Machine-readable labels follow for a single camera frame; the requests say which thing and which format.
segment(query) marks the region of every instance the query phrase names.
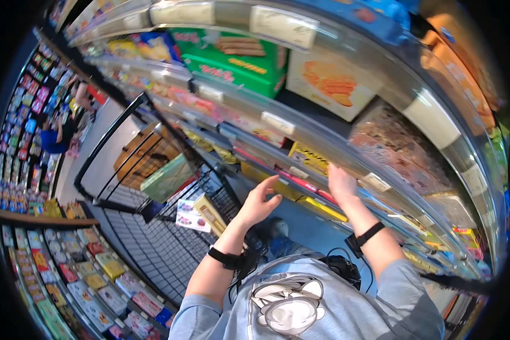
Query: cookie box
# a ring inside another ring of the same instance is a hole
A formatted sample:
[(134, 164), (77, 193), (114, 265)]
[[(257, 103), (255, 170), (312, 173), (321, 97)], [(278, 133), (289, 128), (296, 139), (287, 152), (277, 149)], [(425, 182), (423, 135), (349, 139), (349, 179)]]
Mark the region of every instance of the cookie box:
[(95, 259), (110, 279), (115, 280), (119, 275), (124, 273), (123, 267), (108, 252), (95, 255)]
[(100, 289), (98, 291), (98, 295), (102, 298), (106, 305), (108, 305), (108, 307), (114, 311), (115, 315), (122, 315), (124, 310), (127, 308), (127, 304), (110, 286), (106, 286)]

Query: red package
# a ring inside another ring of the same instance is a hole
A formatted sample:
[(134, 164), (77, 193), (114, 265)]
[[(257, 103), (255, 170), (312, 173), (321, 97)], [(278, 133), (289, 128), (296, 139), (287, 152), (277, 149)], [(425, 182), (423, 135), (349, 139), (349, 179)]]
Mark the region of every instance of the red package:
[(104, 252), (104, 247), (100, 242), (98, 243), (89, 243), (87, 245), (87, 249), (91, 252), (92, 255), (100, 254)]
[(68, 281), (68, 283), (77, 281), (74, 273), (70, 270), (70, 267), (67, 264), (61, 263), (59, 264), (59, 267), (62, 271), (62, 275), (64, 275), (64, 278)]

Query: yellow box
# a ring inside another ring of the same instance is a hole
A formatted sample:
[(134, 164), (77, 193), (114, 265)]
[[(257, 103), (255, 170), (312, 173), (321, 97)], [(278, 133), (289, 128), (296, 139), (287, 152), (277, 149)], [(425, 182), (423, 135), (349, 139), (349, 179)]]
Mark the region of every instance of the yellow box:
[[(270, 177), (270, 175), (268, 175), (267, 173), (260, 171), (256, 167), (252, 167), (251, 165), (245, 162), (240, 162), (240, 168), (244, 175), (259, 183)], [(274, 184), (273, 189), (276, 193), (282, 194), (283, 197), (287, 197), (288, 199), (293, 201), (296, 201), (300, 197), (302, 197), (302, 193), (291, 189), (287, 184), (284, 184), (282, 182), (277, 182), (276, 184)]]
[(319, 216), (330, 220), (335, 221), (338, 223), (341, 222), (347, 222), (348, 219), (346, 216), (334, 211), (333, 209), (319, 203), (318, 201), (314, 200), (311, 197), (302, 197), (299, 200), (297, 200), (297, 203), (310, 209), (314, 213), (318, 214)]
[(310, 151), (310, 149), (300, 144), (299, 142), (294, 142), (291, 151), (289, 151), (289, 157), (299, 163), (304, 164), (306, 167), (310, 168), (316, 173), (328, 177), (327, 159), (316, 153), (313, 153)]

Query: white label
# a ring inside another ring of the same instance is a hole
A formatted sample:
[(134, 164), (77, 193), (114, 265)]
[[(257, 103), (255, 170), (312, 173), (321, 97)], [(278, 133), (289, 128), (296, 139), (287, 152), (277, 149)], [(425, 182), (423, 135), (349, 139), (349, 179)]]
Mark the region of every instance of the white label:
[(307, 173), (305, 173), (304, 171), (300, 170), (298, 167), (290, 167), (289, 168), (289, 172), (292, 173), (293, 175), (297, 176), (297, 177), (300, 177), (303, 180), (305, 180), (305, 179), (307, 179), (309, 177)]
[(127, 30), (143, 28), (143, 20), (141, 13), (129, 15), (123, 19), (124, 27)]
[(155, 80), (156, 82), (166, 84), (166, 76), (164, 74), (164, 71), (151, 70), (151, 78), (153, 78), (153, 80)]
[(440, 150), (461, 136), (446, 110), (426, 89), (402, 113)]
[(213, 89), (206, 85), (200, 85), (198, 87), (200, 97), (207, 99), (211, 102), (223, 103), (223, 92)]
[(124, 323), (123, 323), (123, 321), (121, 321), (120, 318), (115, 319), (115, 324), (117, 326), (119, 326), (119, 328), (121, 328), (121, 329), (124, 328)]
[(319, 21), (284, 10), (253, 6), (250, 31), (309, 49), (314, 44)]
[(362, 178), (365, 182), (376, 188), (380, 193), (383, 193), (389, 189), (391, 189), (391, 186), (389, 186), (386, 182), (384, 182), (381, 178), (376, 176), (374, 173), (369, 173), (368, 175), (364, 176)]
[(162, 1), (150, 9), (153, 24), (215, 24), (213, 2), (181, 4)]
[(295, 131), (295, 124), (267, 111), (262, 113), (261, 120), (287, 135), (292, 135)]
[(478, 164), (474, 164), (470, 169), (461, 173), (461, 176), (473, 196), (477, 196), (487, 190), (486, 180)]

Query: cardboard box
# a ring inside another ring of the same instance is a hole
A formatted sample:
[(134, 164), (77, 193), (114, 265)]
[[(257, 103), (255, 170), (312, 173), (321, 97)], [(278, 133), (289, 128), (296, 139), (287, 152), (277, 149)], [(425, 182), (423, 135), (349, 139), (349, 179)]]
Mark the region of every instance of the cardboard box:
[(313, 46), (310, 53), (291, 52), (286, 88), (350, 122), (381, 83), (344, 56)]
[(187, 68), (274, 98), (284, 84), (287, 49), (244, 35), (198, 28), (170, 29)]

